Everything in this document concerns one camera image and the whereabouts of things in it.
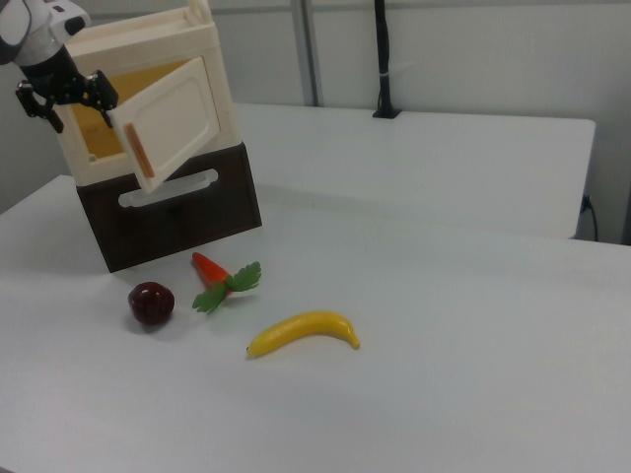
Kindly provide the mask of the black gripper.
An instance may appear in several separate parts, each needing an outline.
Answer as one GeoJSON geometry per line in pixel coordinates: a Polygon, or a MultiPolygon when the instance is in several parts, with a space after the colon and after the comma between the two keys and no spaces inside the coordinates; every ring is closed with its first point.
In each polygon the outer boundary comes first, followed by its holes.
{"type": "Polygon", "coordinates": [[[27,81],[18,84],[15,95],[28,117],[46,120],[57,134],[61,134],[64,124],[53,109],[54,103],[79,102],[96,110],[108,128],[113,127],[109,113],[118,105],[116,89],[101,70],[84,78],[65,46],[48,59],[20,66],[20,69],[27,81]],[[40,103],[35,93],[46,99],[45,102],[40,103]]]}

